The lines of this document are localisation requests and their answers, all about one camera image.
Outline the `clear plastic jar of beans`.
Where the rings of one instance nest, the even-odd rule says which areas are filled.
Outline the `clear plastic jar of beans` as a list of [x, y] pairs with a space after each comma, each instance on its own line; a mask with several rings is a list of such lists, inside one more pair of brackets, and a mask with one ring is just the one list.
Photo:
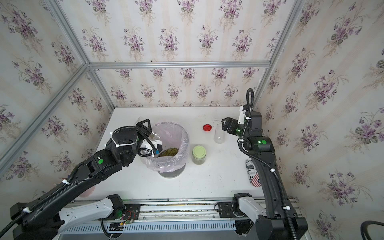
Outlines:
[[220, 122], [215, 129], [214, 141], [217, 144], [223, 144], [226, 140], [226, 132], [223, 130], [223, 124]]

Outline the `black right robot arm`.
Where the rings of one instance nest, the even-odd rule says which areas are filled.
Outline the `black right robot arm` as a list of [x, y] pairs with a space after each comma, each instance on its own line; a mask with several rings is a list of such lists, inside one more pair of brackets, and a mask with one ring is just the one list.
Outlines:
[[299, 240], [307, 232], [308, 223], [298, 216], [287, 196], [275, 148], [271, 139], [263, 136], [262, 116], [254, 111], [254, 102], [254, 90], [249, 88], [239, 119], [224, 118], [222, 125], [223, 131], [238, 137], [239, 150], [254, 164], [266, 206], [262, 208], [250, 194], [235, 194], [233, 210], [251, 220], [260, 240]]

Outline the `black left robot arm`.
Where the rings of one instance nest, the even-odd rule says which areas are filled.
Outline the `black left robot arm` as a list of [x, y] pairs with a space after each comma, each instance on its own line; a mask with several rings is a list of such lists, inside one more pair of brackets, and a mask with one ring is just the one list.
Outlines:
[[150, 140], [151, 121], [111, 132], [104, 149], [75, 166], [67, 179], [40, 198], [29, 203], [16, 203], [10, 209], [11, 222], [1, 230], [4, 236], [13, 230], [15, 240], [52, 240], [69, 224], [70, 215], [60, 211], [88, 189], [128, 167], [137, 155], [156, 156], [161, 144]]

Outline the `red jar lid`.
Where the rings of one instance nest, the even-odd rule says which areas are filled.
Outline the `red jar lid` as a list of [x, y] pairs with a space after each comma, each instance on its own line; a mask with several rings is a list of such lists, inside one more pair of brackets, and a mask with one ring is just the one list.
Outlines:
[[203, 125], [203, 130], [205, 132], [209, 132], [212, 130], [212, 126], [210, 124], [205, 124], [205, 125]]

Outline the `clear jar with beans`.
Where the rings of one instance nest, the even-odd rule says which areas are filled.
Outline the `clear jar with beans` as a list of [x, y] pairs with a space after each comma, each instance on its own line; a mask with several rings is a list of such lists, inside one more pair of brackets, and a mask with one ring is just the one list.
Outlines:
[[151, 141], [160, 141], [160, 140], [161, 140], [161, 137], [159, 136], [158, 133], [156, 133], [156, 132], [152, 132], [152, 133], [150, 134], [150, 136], [149, 136], [149, 139], [150, 139]]

